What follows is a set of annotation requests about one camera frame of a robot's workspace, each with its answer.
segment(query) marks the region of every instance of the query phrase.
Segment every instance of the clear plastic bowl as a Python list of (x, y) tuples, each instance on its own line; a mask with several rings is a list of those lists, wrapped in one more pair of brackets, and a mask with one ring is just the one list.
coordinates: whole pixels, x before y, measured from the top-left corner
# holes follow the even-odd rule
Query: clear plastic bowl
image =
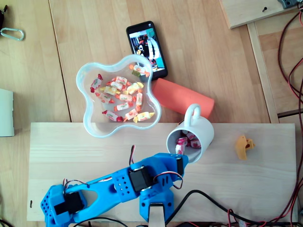
[[(137, 63), (139, 63), (140, 66), (144, 67), (145, 70), (150, 73), (150, 76), (145, 79), (145, 82), (142, 82), (139, 77), (133, 75), (133, 70), (129, 68), (130, 64), (136, 65)], [(126, 122), (114, 122), (108, 119), (104, 114), (102, 114), (102, 112), (105, 110), (114, 112), (114, 106), (125, 102), (120, 101), (119, 99), (116, 99), (114, 96), (112, 96), (112, 99), (115, 101), (115, 103), (105, 104), (102, 103), (98, 97), (96, 97), (95, 93), (91, 93), (90, 86), (92, 82), (98, 77), (98, 74), (101, 74), (103, 78), (100, 87), (106, 86), (106, 83), (108, 81), (111, 81), (111, 79), (115, 78), (116, 76), (124, 77), (131, 83), (143, 83), (143, 103), (142, 110), (139, 113), (155, 113), (154, 116), (148, 120), (138, 123), (134, 123), (132, 119)], [(103, 65), (98, 62), (87, 63), (78, 71), (76, 82), (78, 89), (84, 95), (86, 100), (86, 111), (83, 117), (84, 127), (87, 132), (94, 137), (105, 138), (126, 127), (145, 130), (153, 127), (156, 123), (159, 122), (159, 119), (161, 117), (161, 106), (151, 91), (152, 65), (150, 64), (149, 60), (143, 56), (131, 54), (113, 65)], [(124, 118), (125, 114), (134, 109), (135, 106), (136, 105), (134, 102), (133, 107), (114, 113)]]

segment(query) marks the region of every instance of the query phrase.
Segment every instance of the white mug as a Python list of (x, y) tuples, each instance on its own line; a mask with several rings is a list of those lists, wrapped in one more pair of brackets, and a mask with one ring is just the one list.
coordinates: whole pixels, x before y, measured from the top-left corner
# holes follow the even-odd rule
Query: white mug
[(175, 154), (177, 140), (182, 137), (181, 131), (186, 130), (193, 133), (199, 139), (201, 148), (185, 147), (184, 155), (188, 156), (189, 163), (199, 160), (214, 139), (212, 124), (206, 118), (201, 117), (200, 113), (199, 104), (190, 105), (186, 110), (184, 121), (169, 134), (166, 140), (168, 152)]

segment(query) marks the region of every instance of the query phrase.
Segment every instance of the orange cylinder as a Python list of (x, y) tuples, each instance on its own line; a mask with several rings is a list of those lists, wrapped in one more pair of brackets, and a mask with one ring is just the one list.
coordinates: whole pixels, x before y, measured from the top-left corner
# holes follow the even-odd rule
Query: orange cylinder
[(201, 116), (208, 118), (214, 108), (212, 98), (161, 78), (157, 79), (152, 92), (161, 106), (180, 114), (185, 114), (191, 104), (197, 103), (201, 106)]

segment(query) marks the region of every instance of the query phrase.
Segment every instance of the mug handle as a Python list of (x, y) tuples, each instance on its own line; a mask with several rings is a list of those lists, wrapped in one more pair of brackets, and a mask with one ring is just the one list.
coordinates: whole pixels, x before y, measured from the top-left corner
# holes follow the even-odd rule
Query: mug handle
[(189, 108), (186, 110), (185, 117), (184, 117), (184, 126), (185, 127), (190, 127), (190, 121), (191, 121), (191, 116), (193, 115), (194, 112), (194, 119), (198, 119), (200, 114), (201, 114), (201, 107), (199, 104), (192, 104), (189, 106)]

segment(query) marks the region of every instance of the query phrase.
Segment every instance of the candy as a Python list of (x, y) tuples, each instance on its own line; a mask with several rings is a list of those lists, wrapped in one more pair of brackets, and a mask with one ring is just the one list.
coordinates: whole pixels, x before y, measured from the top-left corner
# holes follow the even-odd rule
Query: candy
[(101, 74), (98, 74), (98, 78), (96, 78), (93, 83), (90, 85), (90, 92), (91, 93), (94, 93), (95, 90), (97, 90), (100, 86), (101, 86), (101, 83), (102, 83), (102, 76)]
[(125, 102), (132, 102), (134, 101), (135, 97), (129, 96), (129, 95), (124, 95), (124, 94), (116, 94), (115, 98), (121, 100), (121, 101), (125, 101)]
[(201, 148), (201, 143), (198, 139), (194, 139), (190, 141), (190, 146), (192, 148)]
[(194, 135), (193, 133), (191, 133), (191, 132), (188, 132), (188, 133), (186, 134), (186, 136), (187, 136), (187, 138), (189, 138), (190, 140), (192, 140), (192, 139), (195, 138), (195, 135)]
[(181, 145), (184, 144), (185, 146), (187, 145), (187, 137), (182, 137), (177, 139), (177, 144)]
[(184, 144), (177, 144), (176, 145), (176, 154), (183, 155), (185, 151), (185, 145)]
[(116, 81), (112, 81), (111, 83), (110, 83), (110, 85), (112, 86), (112, 87), (114, 87), (114, 88), (117, 88), (118, 90), (122, 90), (122, 88), (123, 88), (123, 84), (120, 84), (120, 83), (118, 83), (118, 82), (116, 82)]
[(122, 103), (114, 107), (114, 111), (126, 110), (133, 106), (133, 103)]
[(107, 118), (109, 118), (110, 120), (113, 120), (115, 122), (123, 121), (123, 117), (118, 116), (117, 114), (115, 114), (114, 112), (111, 112), (110, 110), (105, 110), (102, 113), (105, 114), (105, 116)]
[(134, 122), (141, 122), (150, 119), (155, 113), (143, 112), (134, 117)]
[(136, 110), (138, 112), (141, 111), (142, 98), (143, 98), (142, 89), (139, 89), (138, 93), (137, 93), (137, 97), (135, 98), (136, 99)]
[(134, 118), (137, 115), (138, 115), (138, 112), (136, 111), (136, 109), (131, 110), (130, 112), (128, 112), (127, 114), (125, 114), (124, 122), (126, 122), (127, 120), (130, 120), (130, 119)]
[(106, 104), (115, 103), (115, 101), (109, 95), (106, 95), (104, 93), (100, 94), (98, 92), (96, 92), (95, 94), (99, 99), (101, 99), (101, 102), (103, 102), (103, 103), (106, 103)]
[(104, 91), (105, 93), (108, 93), (108, 94), (110, 94), (110, 95), (112, 95), (112, 96), (114, 96), (115, 94), (119, 94), (120, 92), (117, 90), (117, 88), (115, 88), (115, 87), (108, 87), (108, 86), (106, 86), (106, 87), (101, 87), (100, 88), (100, 91)]
[(115, 78), (112, 79), (112, 81), (115, 81), (115, 82), (117, 82), (119, 84), (122, 84), (122, 85), (126, 85), (126, 83), (127, 83), (127, 79), (124, 78), (124, 77), (115, 77)]
[(140, 76), (141, 76), (141, 73), (139, 73), (139, 72), (136, 71), (136, 70), (133, 70), (133, 71), (132, 71), (132, 74), (133, 74), (134, 76), (136, 76), (136, 77), (140, 77)]
[(144, 72), (143, 68), (139, 65), (135, 65), (134, 66), (134, 70), (138, 71), (138, 72)]
[(142, 89), (139, 89), (136, 98), (136, 105), (142, 105), (142, 98), (143, 98)]
[(133, 83), (131, 86), (129, 86), (126, 89), (126, 92), (132, 95), (133, 93), (135, 93), (137, 90), (139, 90), (141, 88), (143, 88), (143, 84), (140, 82), (136, 82), (136, 83)]

